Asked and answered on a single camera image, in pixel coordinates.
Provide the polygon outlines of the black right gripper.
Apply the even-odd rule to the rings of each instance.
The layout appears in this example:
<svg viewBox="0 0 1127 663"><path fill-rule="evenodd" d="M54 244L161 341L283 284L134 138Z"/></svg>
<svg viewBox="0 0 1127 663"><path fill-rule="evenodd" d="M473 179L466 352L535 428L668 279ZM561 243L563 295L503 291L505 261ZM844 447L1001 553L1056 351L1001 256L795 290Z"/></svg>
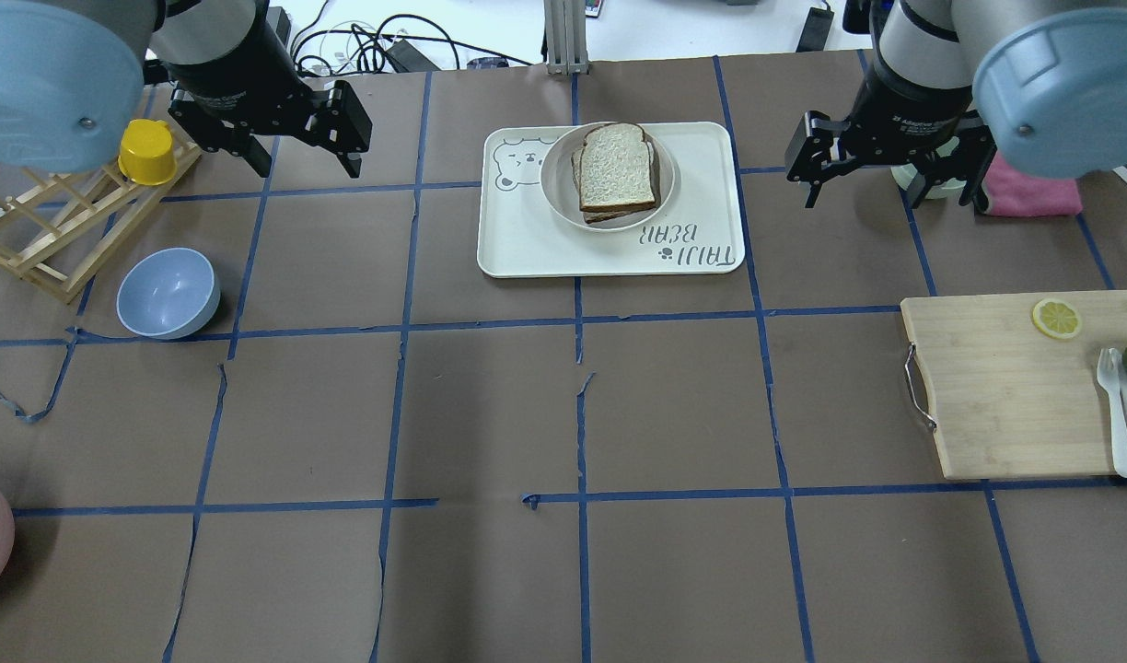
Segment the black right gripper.
<svg viewBox="0 0 1127 663"><path fill-rule="evenodd" d="M985 180L997 145L970 105L971 87L926 87L876 55L841 133L825 113L804 114L786 148L787 180L802 186L804 207L811 209L832 178L861 167L913 163L930 186L962 180L967 203L988 215Z"/></svg>

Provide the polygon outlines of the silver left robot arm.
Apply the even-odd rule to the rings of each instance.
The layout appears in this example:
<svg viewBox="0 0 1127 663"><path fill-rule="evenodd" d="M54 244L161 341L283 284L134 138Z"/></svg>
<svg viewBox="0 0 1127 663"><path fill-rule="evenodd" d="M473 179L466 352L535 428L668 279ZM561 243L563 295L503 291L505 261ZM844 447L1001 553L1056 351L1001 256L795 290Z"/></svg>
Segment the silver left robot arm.
<svg viewBox="0 0 1127 663"><path fill-rule="evenodd" d="M122 152L145 54L178 85L169 113L208 152L266 177L261 135L361 173L373 124L344 80L303 83L265 1L0 1L0 162L81 173Z"/></svg>

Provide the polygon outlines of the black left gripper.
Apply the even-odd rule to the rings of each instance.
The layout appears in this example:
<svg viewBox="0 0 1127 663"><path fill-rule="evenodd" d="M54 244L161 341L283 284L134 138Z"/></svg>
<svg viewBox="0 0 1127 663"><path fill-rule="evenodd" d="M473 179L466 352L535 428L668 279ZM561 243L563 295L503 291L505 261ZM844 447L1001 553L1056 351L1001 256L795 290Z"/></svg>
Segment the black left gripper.
<svg viewBox="0 0 1127 663"><path fill-rule="evenodd" d="M266 18L165 18L163 65L177 85L169 116L204 150L268 178L273 157L257 135L295 138L361 177L373 123L357 94L348 81L303 83Z"/></svg>

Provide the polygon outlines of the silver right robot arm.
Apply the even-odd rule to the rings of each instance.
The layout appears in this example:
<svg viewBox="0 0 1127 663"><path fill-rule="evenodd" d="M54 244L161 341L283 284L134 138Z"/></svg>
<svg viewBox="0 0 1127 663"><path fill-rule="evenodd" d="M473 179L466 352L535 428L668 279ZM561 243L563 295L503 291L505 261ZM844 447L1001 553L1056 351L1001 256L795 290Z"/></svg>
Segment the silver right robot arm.
<svg viewBox="0 0 1127 663"><path fill-rule="evenodd" d="M994 159L1045 180L1127 163L1127 1L850 1L875 59L811 183L912 163L980 200Z"/></svg>

